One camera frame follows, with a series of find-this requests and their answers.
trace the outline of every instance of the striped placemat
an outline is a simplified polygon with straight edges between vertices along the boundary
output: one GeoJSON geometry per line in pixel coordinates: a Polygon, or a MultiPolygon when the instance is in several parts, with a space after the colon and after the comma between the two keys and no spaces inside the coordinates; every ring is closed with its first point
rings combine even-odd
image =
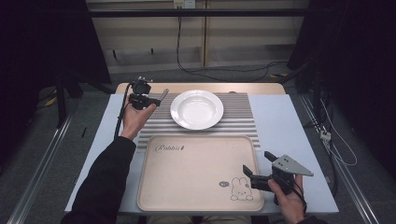
{"type": "MultiPolygon", "coordinates": [[[[248,136],[256,150],[260,150],[259,136],[251,112],[248,95],[246,93],[215,93],[223,103],[223,117],[216,125],[205,130],[188,130],[180,127],[171,117],[170,106],[178,96],[177,93],[168,93],[157,107],[146,125],[140,131],[137,144],[138,150],[145,150],[148,140],[153,135],[159,134],[209,134],[209,135],[245,135],[248,136]]],[[[151,94],[150,97],[158,98],[160,94],[151,94]]]]}

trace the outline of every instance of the gray floor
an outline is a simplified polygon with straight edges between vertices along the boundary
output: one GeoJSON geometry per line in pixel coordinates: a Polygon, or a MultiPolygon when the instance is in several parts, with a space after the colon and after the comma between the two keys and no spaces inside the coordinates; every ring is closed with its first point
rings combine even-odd
{"type": "MultiPolygon", "coordinates": [[[[255,62],[255,64],[246,63],[246,61],[238,59],[237,54],[229,52],[225,55],[228,55],[227,57],[234,55],[235,58],[227,61],[218,57],[220,62],[218,65],[232,65],[231,67],[228,66],[227,69],[247,70],[251,68],[262,68],[268,64],[270,60],[286,61],[288,59],[287,53],[284,54],[283,58],[277,56],[273,58],[266,56],[266,59],[260,57],[254,58],[254,55],[257,56],[260,54],[255,52],[254,49],[247,49],[246,55],[248,55],[249,50],[253,51],[249,59],[251,62],[255,62]]],[[[128,57],[137,57],[136,55],[134,56],[132,52],[124,53],[130,54],[128,57]]],[[[149,51],[145,54],[147,57],[151,57],[149,51]]],[[[105,52],[105,55],[109,56],[106,57],[106,59],[111,66],[117,65],[115,61],[113,61],[113,64],[110,63],[110,60],[114,60],[111,52],[105,52]]],[[[164,58],[161,59],[161,57],[157,59],[141,59],[138,61],[147,62],[150,60],[152,61],[146,65],[135,64],[137,69],[131,72],[128,72],[128,66],[130,65],[127,62],[123,62],[124,64],[118,62],[118,68],[114,68],[115,70],[118,69],[118,73],[111,75],[114,81],[111,87],[115,87],[121,82],[131,81],[138,76],[153,78],[156,82],[217,82],[213,78],[181,72],[178,70],[175,61],[172,60],[170,60],[169,63],[163,63],[163,67],[161,67],[159,62],[165,62],[167,60],[164,58]]],[[[279,64],[272,67],[265,77],[263,76],[265,75],[265,69],[248,73],[219,70],[201,71],[199,74],[224,79],[222,82],[225,82],[226,79],[228,81],[238,82],[257,79],[256,81],[268,82],[274,81],[274,79],[270,77],[271,74],[283,74],[289,71],[290,70],[286,68],[284,64],[279,64]]],[[[22,219],[24,222],[20,223],[58,223],[64,214],[64,208],[74,187],[74,181],[78,177],[81,166],[85,161],[108,101],[108,95],[89,86],[82,86],[85,92],[81,99],[67,99],[68,108],[70,108],[71,105],[78,106],[76,114],[73,116],[64,136],[64,140],[58,148],[56,155],[54,155],[49,170],[45,174],[44,182],[39,186],[38,193],[34,195],[35,199],[29,207],[26,217],[22,219]]],[[[309,122],[310,118],[302,103],[302,96],[296,93],[292,81],[288,82],[284,87],[293,101],[302,125],[306,124],[309,122]]],[[[48,91],[50,90],[43,90],[42,94],[45,95],[48,91]]],[[[384,170],[379,162],[372,157],[364,141],[354,134],[352,131],[353,127],[350,126],[342,112],[339,111],[336,102],[332,102],[332,108],[334,110],[334,126],[358,157],[358,164],[349,166],[348,171],[352,173],[361,193],[366,197],[367,202],[373,208],[375,217],[379,220],[373,223],[393,223],[394,220],[396,220],[396,213],[393,212],[393,209],[396,207],[395,180],[384,170]]],[[[3,173],[0,176],[0,223],[7,223],[12,211],[14,211],[18,200],[28,186],[32,175],[35,173],[36,167],[46,153],[50,140],[55,134],[56,124],[56,105],[39,107],[35,112],[28,133],[23,137],[15,155],[13,155],[11,160],[3,167],[3,173]]],[[[318,140],[317,131],[314,128],[306,128],[305,132],[318,157],[323,173],[329,178],[332,178],[332,169],[327,155],[318,140]]],[[[353,158],[350,156],[351,154],[345,143],[339,137],[336,137],[335,134],[333,136],[334,144],[341,152],[344,160],[352,161],[353,158]]],[[[329,223],[369,223],[363,220],[361,212],[356,205],[356,200],[351,196],[347,184],[345,184],[340,177],[338,186],[335,200],[340,212],[321,218],[327,220],[329,223]]],[[[270,220],[272,223],[282,223],[278,222],[281,220],[279,216],[270,217],[270,220]]],[[[136,217],[120,216],[118,223],[136,223],[136,217]]]]}

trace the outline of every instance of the table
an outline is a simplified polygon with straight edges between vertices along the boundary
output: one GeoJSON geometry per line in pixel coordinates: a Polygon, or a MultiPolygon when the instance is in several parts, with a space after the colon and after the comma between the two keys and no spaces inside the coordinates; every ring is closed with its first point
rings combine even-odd
{"type": "MultiPolygon", "coordinates": [[[[79,186],[88,174],[93,161],[113,140],[117,116],[127,84],[119,85],[117,93],[111,95],[106,112],[92,143],[92,148],[81,170],[78,182],[70,197],[65,211],[70,211],[79,186]]],[[[269,83],[150,83],[152,93],[161,93],[164,88],[177,93],[187,90],[205,90],[212,92],[247,92],[251,110],[257,127],[262,150],[256,152],[260,175],[271,173],[271,162],[264,158],[263,152],[268,150],[276,156],[287,154],[304,165],[315,175],[304,178],[305,200],[308,203],[308,214],[337,213],[338,208],[329,190],[324,175],[318,165],[318,160],[309,145],[304,129],[297,117],[290,97],[279,84],[269,83]]],[[[131,162],[131,172],[127,179],[127,188],[121,203],[121,213],[135,213],[139,215],[213,215],[206,212],[144,212],[136,204],[139,180],[143,167],[145,153],[134,154],[131,162]]],[[[265,204],[259,212],[233,212],[238,215],[263,216],[279,214],[278,206],[273,203],[274,194],[264,192],[265,204]]]]}

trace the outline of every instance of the white table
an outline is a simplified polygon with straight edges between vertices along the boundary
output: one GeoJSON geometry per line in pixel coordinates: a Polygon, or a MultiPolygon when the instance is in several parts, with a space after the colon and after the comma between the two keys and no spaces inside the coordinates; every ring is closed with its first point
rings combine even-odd
{"type": "MultiPolygon", "coordinates": [[[[92,163],[113,140],[122,97],[123,94],[113,94],[110,97],[102,122],[93,140],[92,148],[81,170],[75,189],[70,196],[69,203],[65,208],[66,212],[71,210],[78,188],[87,176],[92,163]]],[[[279,94],[255,93],[249,94],[248,99],[262,146],[262,150],[256,152],[260,175],[269,175],[271,173],[271,162],[264,158],[264,151],[270,151],[278,157],[287,154],[314,173],[313,177],[304,177],[304,196],[308,203],[307,213],[315,215],[337,213],[337,205],[319,167],[312,147],[306,138],[290,97],[287,94],[282,94],[282,92],[279,94]]],[[[144,158],[145,153],[142,151],[136,151],[134,154],[134,159],[131,162],[131,172],[127,179],[126,190],[120,207],[120,212],[122,213],[154,215],[154,213],[142,211],[136,203],[144,158]]],[[[264,200],[265,203],[262,210],[254,213],[243,213],[243,215],[261,216],[279,214],[280,210],[278,206],[273,203],[273,193],[265,191],[264,200]]],[[[186,215],[186,213],[175,212],[156,212],[155,214],[186,215]]],[[[213,213],[196,212],[189,214],[198,216],[213,213]]]]}

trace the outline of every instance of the tray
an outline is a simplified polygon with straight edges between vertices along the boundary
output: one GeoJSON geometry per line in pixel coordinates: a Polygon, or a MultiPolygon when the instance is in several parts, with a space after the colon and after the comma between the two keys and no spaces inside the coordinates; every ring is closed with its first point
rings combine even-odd
{"type": "Polygon", "coordinates": [[[250,187],[243,164],[258,173],[247,136],[153,136],[137,205],[144,211],[258,211],[262,191],[250,187]]]}

